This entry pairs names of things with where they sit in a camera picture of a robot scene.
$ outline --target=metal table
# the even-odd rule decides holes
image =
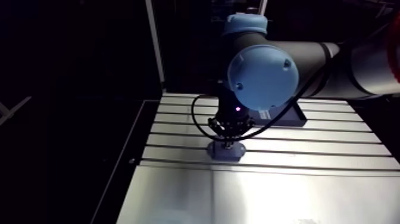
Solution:
[[[193,97],[164,94],[118,224],[400,223],[400,165],[346,101],[300,99],[304,127],[272,127],[221,163]],[[198,104],[205,125],[217,100]]]

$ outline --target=black cable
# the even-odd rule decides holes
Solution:
[[[321,67],[320,69],[318,69],[318,71],[316,73],[314,73],[305,83],[305,85],[303,86],[303,88],[294,96],[292,97],[292,99],[289,100],[289,103],[286,105],[286,107],[274,118],[272,119],[270,122],[268,122],[264,127],[262,127],[261,129],[258,129],[257,131],[250,133],[249,135],[246,136],[241,136],[238,138],[229,138],[229,139],[222,139],[222,138],[217,138],[215,136],[209,135],[208,133],[206,133],[206,131],[203,130],[203,128],[200,127],[200,125],[197,123],[196,117],[195,117],[195,104],[196,101],[200,98],[209,98],[210,96],[208,95],[198,95],[192,102],[192,106],[190,107],[190,113],[192,115],[192,120],[195,124],[195,126],[200,130],[200,132],[205,135],[206,137],[217,141],[217,142],[236,142],[236,141],[243,141],[249,138],[252,138],[258,134],[260,134],[261,132],[267,130],[268,128],[270,128],[272,125],[275,124],[275,122],[277,122],[279,119],[281,119],[289,110],[290,108],[292,108],[295,103],[297,102],[297,100],[300,99],[300,97],[305,93],[305,91],[307,91],[307,89],[313,84],[313,82],[319,77],[319,75],[321,75],[325,69],[329,68],[338,58],[341,57],[341,55],[343,55],[345,53],[344,50],[340,51],[338,54],[336,54],[333,58],[331,58],[329,61],[326,62],[326,64]]]

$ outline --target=blue joint cap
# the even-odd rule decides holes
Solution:
[[[224,26],[223,36],[230,33],[258,32],[267,34],[268,20],[263,15],[233,14],[229,15]]]

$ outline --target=black background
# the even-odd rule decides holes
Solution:
[[[145,1],[9,1],[0,18],[0,101],[32,96],[0,126],[0,222],[90,223],[143,100],[161,97]]]

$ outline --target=metal surface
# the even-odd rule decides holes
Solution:
[[[400,222],[400,165],[356,113],[341,111],[345,101],[299,100],[316,110],[304,112],[303,129],[242,141],[235,163],[207,155],[211,140],[188,116],[191,96],[167,95],[161,103],[179,105],[159,106],[118,224]],[[197,113],[212,114],[215,102]]]

